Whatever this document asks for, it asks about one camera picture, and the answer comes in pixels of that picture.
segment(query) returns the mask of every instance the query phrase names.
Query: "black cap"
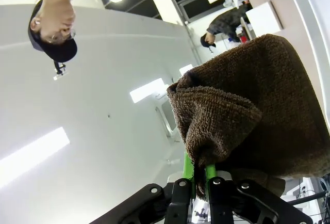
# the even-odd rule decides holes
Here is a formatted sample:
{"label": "black cap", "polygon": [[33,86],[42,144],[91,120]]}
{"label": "black cap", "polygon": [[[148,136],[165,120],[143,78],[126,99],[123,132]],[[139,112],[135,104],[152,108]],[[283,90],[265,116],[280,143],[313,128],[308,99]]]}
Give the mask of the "black cap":
{"label": "black cap", "polygon": [[27,29],[27,33],[29,35],[29,39],[32,43],[34,49],[45,52],[51,59],[56,62],[66,62],[71,60],[77,54],[77,44],[73,39],[66,40],[63,44],[50,44],[47,42],[43,42],[40,39],[40,35],[34,33],[31,30],[30,23],[31,20],[36,16],[37,12],[39,11],[42,1],[40,0],[35,8],[33,9],[29,26]]}
{"label": "black cap", "polygon": [[210,47],[210,46],[213,46],[213,47],[216,47],[216,44],[209,44],[208,42],[205,41],[205,37],[206,37],[206,33],[201,37],[201,44],[203,47]]}

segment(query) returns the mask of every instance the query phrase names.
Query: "screw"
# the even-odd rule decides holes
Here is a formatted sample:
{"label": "screw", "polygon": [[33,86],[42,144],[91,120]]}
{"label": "screw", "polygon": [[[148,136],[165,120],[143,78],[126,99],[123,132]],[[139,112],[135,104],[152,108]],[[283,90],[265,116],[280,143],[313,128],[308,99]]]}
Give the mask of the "screw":
{"label": "screw", "polygon": [[221,183],[221,180],[220,179],[214,179],[213,180],[213,184],[220,184]]}
{"label": "screw", "polygon": [[180,185],[180,186],[186,186],[187,183],[186,183],[186,181],[181,181],[181,182],[179,183],[179,185]]}
{"label": "screw", "polygon": [[250,186],[248,183],[243,183],[242,184],[242,189],[248,189]]}

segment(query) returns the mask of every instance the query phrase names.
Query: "man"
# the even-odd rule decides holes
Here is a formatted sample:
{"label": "man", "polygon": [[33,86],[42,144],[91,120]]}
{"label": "man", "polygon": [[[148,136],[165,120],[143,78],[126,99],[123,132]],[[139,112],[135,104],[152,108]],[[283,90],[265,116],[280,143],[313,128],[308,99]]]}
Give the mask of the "man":
{"label": "man", "polygon": [[225,33],[234,42],[240,42],[240,39],[236,35],[236,28],[241,24],[241,17],[245,21],[249,21],[246,12],[251,10],[251,4],[244,4],[237,8],[233,8],[219,16],[217,16],[209,25],[206,30],[206,34],[201,37],[201,44],[204,47],[216,46],[215,39],[216,34]]}
{"label": "man", "polygon": [[77,53],[74,21],[71,0],[40,0],[32,12],[28,24],[30,41],[34,49],[53,59],[55,66],[71,60]]}

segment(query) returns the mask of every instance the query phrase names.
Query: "cap brim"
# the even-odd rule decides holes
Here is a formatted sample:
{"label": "cap brim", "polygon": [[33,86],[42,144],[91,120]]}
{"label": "cap brim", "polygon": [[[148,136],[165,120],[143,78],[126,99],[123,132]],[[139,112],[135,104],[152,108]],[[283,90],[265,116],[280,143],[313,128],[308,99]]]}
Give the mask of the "cap brim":
{"label": "cap brim", "polygon": [[54,45],[38,42],[41,49],[54,61],[66,62],[77,54],[77,44],[73,39],[66,40],[63,44]]}

